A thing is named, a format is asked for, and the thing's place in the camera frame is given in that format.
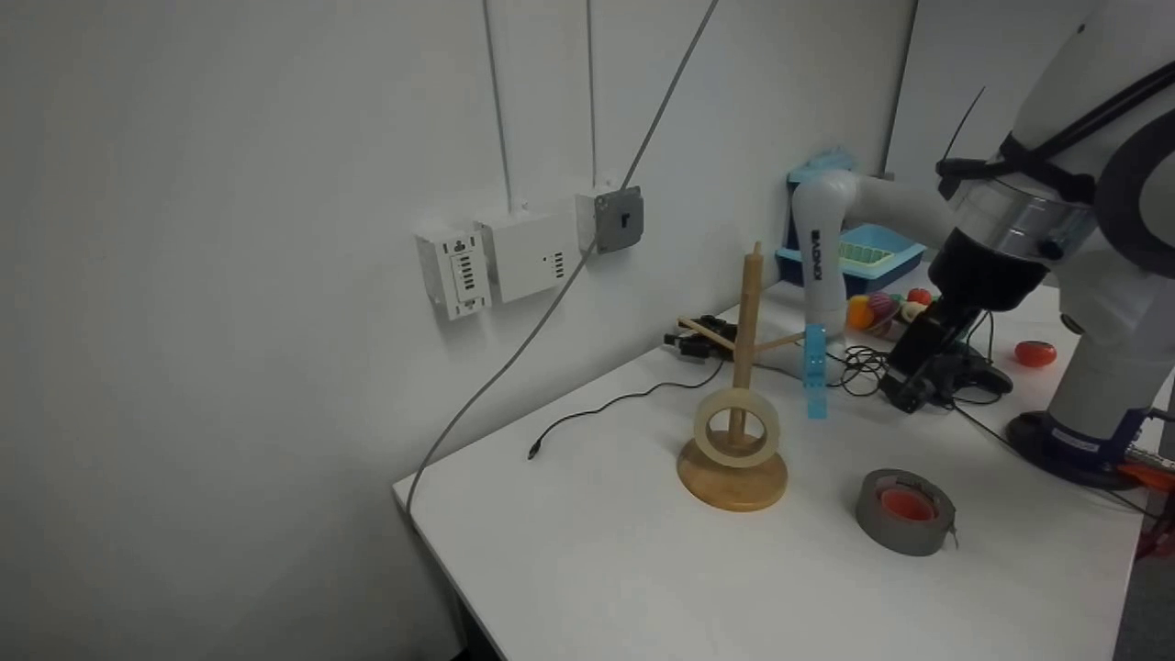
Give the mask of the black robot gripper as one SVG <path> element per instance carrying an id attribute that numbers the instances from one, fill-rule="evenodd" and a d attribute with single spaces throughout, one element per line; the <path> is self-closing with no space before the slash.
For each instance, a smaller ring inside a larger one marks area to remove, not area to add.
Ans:
<path id="1" fill-rule="evenodd" d="M 928 278 L 942 297 L 904 331 L 886 355 L 882 394 L 900 410 L 924 402 L 946 402 L 961 387 L 987 383 L 997 394 L 1009 389 L 1009 379 L 983 366 L 961 342 L 981 312 L 1017 307 L 1046 269 L 1017 257 L 1003 257 L 977 237 L 950 231 Z"/>

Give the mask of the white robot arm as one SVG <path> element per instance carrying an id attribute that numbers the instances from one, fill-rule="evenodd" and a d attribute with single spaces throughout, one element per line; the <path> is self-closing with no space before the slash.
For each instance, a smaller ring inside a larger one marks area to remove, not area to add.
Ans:
<path id="1" fill-rule="evenodd" d="M 853 169 L 795 183 L 803 314 L 844 327 L 840 231 L 889 221 L 935 251 L 935 302 L 886 355 L 900 410 L 959 389 L 961 331 L 1039 281 L 1077 353 L 1046 407 L 1008 426 L 1035 465 L 1126 489 L 1126 445 L 1175 372 L 1175 0 L 1101 0 L 1058 47 L 987 156 L 945 156 L 932 189 Z"/>

